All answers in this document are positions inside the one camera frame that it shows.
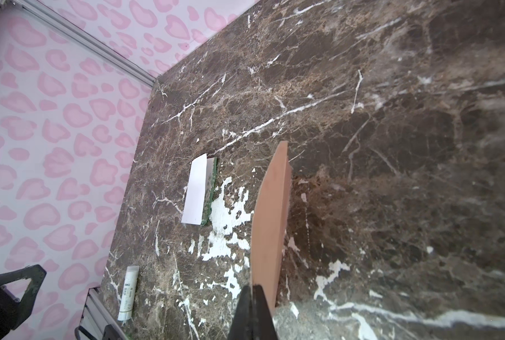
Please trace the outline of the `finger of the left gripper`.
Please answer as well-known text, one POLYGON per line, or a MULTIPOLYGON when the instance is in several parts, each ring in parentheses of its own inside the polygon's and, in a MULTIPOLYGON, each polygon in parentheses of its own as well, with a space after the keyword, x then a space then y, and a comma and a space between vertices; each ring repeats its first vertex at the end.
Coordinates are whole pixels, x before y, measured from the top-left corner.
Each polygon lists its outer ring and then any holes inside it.
POLYGON ((0 339, 16 330, 32 314, 46 270, 39 264, 0 274, 0 339), (14 296, 7 286, 25 280, 27 287, 21 298, 14 296))

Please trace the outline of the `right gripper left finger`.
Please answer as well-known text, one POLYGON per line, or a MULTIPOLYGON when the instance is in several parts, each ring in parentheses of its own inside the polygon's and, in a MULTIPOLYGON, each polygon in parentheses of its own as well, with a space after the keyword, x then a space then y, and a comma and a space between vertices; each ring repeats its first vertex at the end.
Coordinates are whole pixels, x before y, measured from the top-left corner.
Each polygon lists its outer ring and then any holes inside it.
POLYGON ((227 340, 253 339, 253 299, 252 288, 245 285, 239 295, 227 340))

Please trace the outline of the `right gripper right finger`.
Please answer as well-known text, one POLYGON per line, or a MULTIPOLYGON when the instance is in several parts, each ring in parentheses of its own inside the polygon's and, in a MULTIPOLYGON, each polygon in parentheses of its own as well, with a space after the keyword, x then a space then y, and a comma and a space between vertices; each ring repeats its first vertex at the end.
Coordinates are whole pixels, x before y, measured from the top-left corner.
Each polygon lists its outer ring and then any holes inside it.
POLYGON ((252 339, 278 340, 272 315, 261 285, 252 288, 252 339))

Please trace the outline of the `pink envelope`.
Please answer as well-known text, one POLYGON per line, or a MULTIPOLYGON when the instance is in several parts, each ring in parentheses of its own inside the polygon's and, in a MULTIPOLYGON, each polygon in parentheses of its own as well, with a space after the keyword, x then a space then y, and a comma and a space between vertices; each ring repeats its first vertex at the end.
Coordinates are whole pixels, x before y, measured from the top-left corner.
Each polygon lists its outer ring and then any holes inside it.
POLYGON ((262 180, 251 230, 251 283, 262 286, 271 313, 276 308, 291 184, 288 142, 282 141, 262 180))

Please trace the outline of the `green floral letter paper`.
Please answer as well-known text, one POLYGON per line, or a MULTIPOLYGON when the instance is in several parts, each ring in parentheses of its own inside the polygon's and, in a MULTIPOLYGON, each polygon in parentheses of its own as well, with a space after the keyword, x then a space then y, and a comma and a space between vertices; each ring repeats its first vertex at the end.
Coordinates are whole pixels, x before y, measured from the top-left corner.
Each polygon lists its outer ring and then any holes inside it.
POLYGON ((181 223, 203 226, 211 214, 218 160, 202 154, 192 161, 181 223))

